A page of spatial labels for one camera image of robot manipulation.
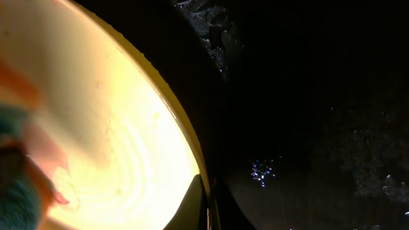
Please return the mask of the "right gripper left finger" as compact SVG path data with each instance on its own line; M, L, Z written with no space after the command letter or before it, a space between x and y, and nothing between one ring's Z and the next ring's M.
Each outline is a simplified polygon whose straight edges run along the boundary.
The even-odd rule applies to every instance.
M207 198L202 177L197 174L164 230L207 230L207 228Z

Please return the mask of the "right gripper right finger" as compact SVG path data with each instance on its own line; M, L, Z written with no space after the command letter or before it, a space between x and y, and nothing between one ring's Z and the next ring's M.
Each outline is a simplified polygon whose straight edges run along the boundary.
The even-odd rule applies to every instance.
M240 209L226 182L217 178L212 185L212 229L256 230Z

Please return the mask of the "yellow plate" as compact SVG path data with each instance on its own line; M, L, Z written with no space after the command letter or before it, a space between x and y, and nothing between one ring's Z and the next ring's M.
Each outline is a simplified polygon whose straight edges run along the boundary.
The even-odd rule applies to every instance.
M164 229L195 175L183 107L120 33L71 1L1 0L1 106L23 109L36 229Z

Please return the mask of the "green and yellow sponge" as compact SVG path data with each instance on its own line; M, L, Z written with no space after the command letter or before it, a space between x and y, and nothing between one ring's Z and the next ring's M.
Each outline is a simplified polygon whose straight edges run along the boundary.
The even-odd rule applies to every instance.
M20 143L23 109L1 106L1 230L35 230L42 217L41 198L24 171L28 157Z

